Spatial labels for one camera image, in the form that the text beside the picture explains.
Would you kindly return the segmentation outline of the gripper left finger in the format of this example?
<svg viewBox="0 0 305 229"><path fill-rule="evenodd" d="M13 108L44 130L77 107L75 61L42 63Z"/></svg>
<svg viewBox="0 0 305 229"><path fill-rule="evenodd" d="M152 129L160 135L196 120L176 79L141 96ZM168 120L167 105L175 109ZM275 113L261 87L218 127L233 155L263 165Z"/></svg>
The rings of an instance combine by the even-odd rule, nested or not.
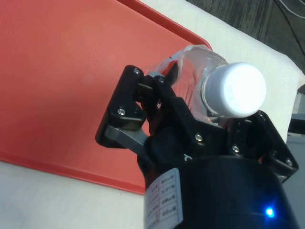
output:
<svg viewBox="0 0 305 229"><path fill-rule="evenodd" d="M227 133L197 121L185 101L176 96L166 76L144 75L135 66L124 68L97 130L95 140L108 148L127 148L140 167L165 167L223 156Z"/></svg>

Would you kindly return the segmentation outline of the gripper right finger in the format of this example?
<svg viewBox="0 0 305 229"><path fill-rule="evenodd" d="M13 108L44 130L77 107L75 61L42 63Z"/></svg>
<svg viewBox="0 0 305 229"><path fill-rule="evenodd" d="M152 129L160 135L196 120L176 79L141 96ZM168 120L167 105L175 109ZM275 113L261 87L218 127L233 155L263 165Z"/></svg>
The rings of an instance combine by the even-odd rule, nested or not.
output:
<svg viewBox="0 0 305 229"><path fill-rule="evenodd" d="M298 169L298 163L274 124L263 111L225 122L231 155L268 167L284 183Z"/></svg>

